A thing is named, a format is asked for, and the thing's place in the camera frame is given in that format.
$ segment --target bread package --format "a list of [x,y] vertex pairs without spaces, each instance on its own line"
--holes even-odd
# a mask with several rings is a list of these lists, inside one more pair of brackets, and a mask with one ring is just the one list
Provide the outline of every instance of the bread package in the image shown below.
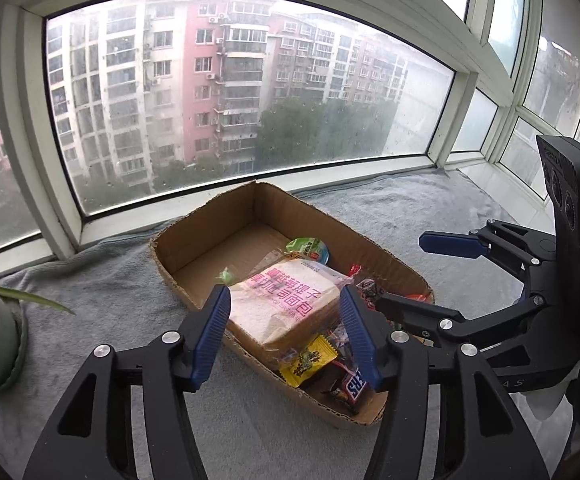
[[352,279],[312,260],[287,256],[230,286],[228,329],[272,369],[300,351],[339,315],[339,293]]

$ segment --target blue gripper pad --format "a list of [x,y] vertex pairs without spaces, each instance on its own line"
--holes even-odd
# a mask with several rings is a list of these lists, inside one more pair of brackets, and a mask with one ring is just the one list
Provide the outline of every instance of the blue gripper pad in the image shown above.
[[[230,290],[228,287],[215,285],[203,309],[189,314],[188,317],[192,314],[205,314],[206,318],[196,344],[192,348],[190,382],[196,389],[199,389],[210,377],[214,358],[219,351],[219,346],[221,346],[225,325],[230,317]],[[195,319],[195,322],[202,323],[202,321]]]
[[378,368],[377,353],[378,348],[386,345],[386,338],[391,332],[390,325],[383,314],[366,307],[356,287],[352,285],[345,286],[341,291],[339,312],[361,376],[373,390],[380,392],[384,378]]
[[427,253],[478,258],[488,254],[488,247],[473,235],[457,235],[426,231],[419,237],[419,247]]

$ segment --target tree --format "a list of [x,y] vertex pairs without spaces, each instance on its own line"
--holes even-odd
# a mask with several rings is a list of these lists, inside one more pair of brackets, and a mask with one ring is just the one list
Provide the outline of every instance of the tree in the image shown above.
[[194,164],[188,165],[182,160],[173,160],[167,166],[153,168],[152,183],[158,193],[219,180],[224,174],[224,167],[215,157],[201,157]]
[[394,102],[365,105],[330,99],[308,105],[298,98],[284,99],[261,115],[257,169],[381,155],[396,108]]

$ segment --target windowsill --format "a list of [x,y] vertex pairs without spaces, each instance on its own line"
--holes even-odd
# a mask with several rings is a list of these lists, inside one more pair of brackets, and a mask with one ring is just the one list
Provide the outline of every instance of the windowsill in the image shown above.
[[[326,168],[293,171],[262,178],[257,178],[256,175],[253,175],[250,180],[269,182],[287,192],[299,192],[335,184],[345,184],[384,174],[421,170],[433,166],[434,164],[427,156],[413,155],[338,164]],[[201,207],[211,198],[241,184],[242,182],[235,184],[226,181],[225,184],[219,184],[211,189],[193,191],[186,195],[165,198],[146,205],[137,205],[116,213],[112,210],[109,215],[97,218],[84,225],[80,245],[85,248],[110,236],[140,232],[167,220],[187,215],[196,208]]]
[[0,252],[0,277],[54,259],[48,243],[40,238]]

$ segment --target metal screw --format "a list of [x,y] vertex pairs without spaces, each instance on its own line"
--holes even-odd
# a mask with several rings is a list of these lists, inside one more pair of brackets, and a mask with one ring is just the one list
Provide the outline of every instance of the metal screw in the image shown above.
[[105,357],[110,353],[110,347],[108,345],[99,345],[94,349],[93,354],[96,357]]
[[390,338],[395,343],[405,343],[408,341],[408,339],[410,339],[410,336],[403,330],[395,330],[390,334]]
[[477,347],[475,345],[471,345],[470,343],[464,343],[461,345],[461,352],[467,356],[477,355]]
[[176,343],[179,339],[181,339],[179,332],[175,332],[174,330],[166,332],[161,336],[161,340],[167,344]]

